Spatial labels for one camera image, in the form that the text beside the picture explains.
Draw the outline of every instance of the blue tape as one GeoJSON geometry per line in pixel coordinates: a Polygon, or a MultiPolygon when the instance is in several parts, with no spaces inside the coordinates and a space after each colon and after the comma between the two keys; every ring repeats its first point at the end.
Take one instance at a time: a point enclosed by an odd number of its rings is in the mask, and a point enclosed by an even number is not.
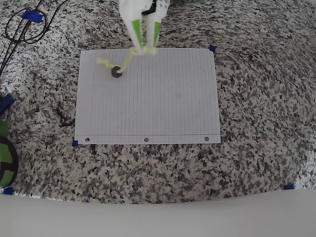
{"type": "Polygon", "coordinates": [[[1,101],[0,101],[0,115],[4,113],[12,104],[14,103],[14,99],[10,94],[7,94],[1,101]]]}
{"type": "Polygon", "coordinates": [[[14,193],[14,190],[12,187],[5,188],[3,191],[3,194],[7,194],[7,195],[13,195],[13,193],[14,193]]]}
{"type": "Polygon", "coordinates": [[[283,187],[283,190],[291,190],[291,189],[295,189],[294,184],[284,185],[284,187],[283,187]]]}
{"type": "Polygon", "coordinates": [[[34,11],[26,11],[23,13],[23,15],[21,16],[21,18],[26,19],[26,20],[30,20],[33,21],[35,23],[40,23],[43,19],[43,15],[34,12],[34,11]]]}
{"type": "Polygon", "coordinates": [[[212,51],[213,53],[215,53],[216,47],[213,45],[210,45],[209,47],[209,51],[212,51]]]}
{"type": "Polygon", "coordinates": [[[78,146],[78,141],[73,140],[73,147],[77,147],[78,146]]]}

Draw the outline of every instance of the notebook paper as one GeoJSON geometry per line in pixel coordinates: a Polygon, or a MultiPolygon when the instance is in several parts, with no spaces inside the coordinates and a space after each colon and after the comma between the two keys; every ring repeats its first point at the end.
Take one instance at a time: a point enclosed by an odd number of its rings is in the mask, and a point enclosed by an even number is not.
{"type": "Polygon", "coordinates": [[[79,144],[220,143],[213,52],[160,48],[135,56],[120,78],[95,63],[120,65],[129,49],[82,51],[76,107],[79,144]]]}

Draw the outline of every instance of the black nut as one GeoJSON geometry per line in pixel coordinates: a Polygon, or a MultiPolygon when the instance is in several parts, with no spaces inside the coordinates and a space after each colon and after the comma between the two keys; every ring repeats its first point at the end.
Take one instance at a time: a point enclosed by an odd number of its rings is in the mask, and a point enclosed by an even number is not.
{"type": "Polygon", "coordinates": [[[112,73],[113,77],[119,78],[120,76],[123,75],[123,73],[118,73],[118,70],[120,70],[120,67],[118,67],[118,66],[115,66],[112,68],[111,73],[112,73]]]}

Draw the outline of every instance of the black cable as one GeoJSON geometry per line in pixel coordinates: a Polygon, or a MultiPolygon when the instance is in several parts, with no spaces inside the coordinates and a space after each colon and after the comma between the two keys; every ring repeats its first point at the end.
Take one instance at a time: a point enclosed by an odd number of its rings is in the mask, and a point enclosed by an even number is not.
{"type": "Polygon", "coordinates": [[[18,45],[19,45],[20,43],[22,43],[22,42],[27,43],[27,44],[32,44],[32,43],[36,43],[36,42],[40,41],[40,40],[44,37],[44,35],[46,34],[46,32],[49,31],[49,27],[50,27],[52,21],[54,20],[54,18],[55,18],[55,16],[56,16],[56,13],[58,12],[58,10],[62,7],[63,4],[65,4],[65,3],[68,2],[68,1],[69,1],[69,0],[63,1],[63,2],[56,8],[56,10],[55,10],[55,12],[54,12],[52,18],[51,18],[50,21],[49,21],[49,23],[48,23],[46,14],[45,14],[44,12],[42,12],[41,10],[39,10],[39,6],[42,4],[43,0],[40,0],[40,1],[38,2],[37,6],[36,6],[36,8],[35,8],[34,10],[30,10],[29,8],[24,8],[24,9],[22,9],[22,10],[16,12],[16,13],[14,13],[14,14],[11,16],[11,18],[8,20],[8,22],[7,22],[6,26],[5,26],[5,32],[4,32],[4,33],[5,33],[5,37],[6,37],[8,40],[10,40],[10,44],[9,44],[9,47],[7,48],[7,51],[6,51],[6,53],[5,53],[4,59],[3,59],[3,61],[2,61],[1,67],[0,67],[0,77],[1,77],[1,75],[2,75],[2,73],[3,73],[3,71],[4,71],[4,69],[5,69],[6,65],[8,64],[10,58],[12,57],[13,53],[16,51],[16,48],[18,47],[18,45]],[[18,34],[18,32],[19,32],[19,30],[20,30],[20,27],[21,27],[21,25],[22,25],[22,22],[25,20],[25,19],[22,18],[22,20],[20,21],[20,23],[19,23],[17,29],[15,30],[15,33],[14,33],[13,37],[10,37],[9,34],[8,34],[8,27],[9,27],[9,25],[10,25],[12,19],[13,19],[15,16],[17,16],[18,14],[20,14],[21,12],[25,12],[25,11],[29,11],[29,13],[27,13],[27,14],[30,14],[30,12],[36,12],[36,13],[40,13],[40,14],[42,14],[42,15],[44,16],[44,27],[43,27],[43,30],[42,30],[38,35],[26,39],[26,38],[25,38],[25,34],[26,34],[27,30],[29,29],[29,27],[30,27],[30,25],[31,25],[31,23],[32,23],[30,20],[28,20],[28,22],[27,22],[26,25],[24,26],[24,28],[23,28],[23,30],[22,30],[22,32],[21,32],[19,38],[18,38],[18,39],[15,39],[16,36],[17,36],[17,34],[18,34]]]}

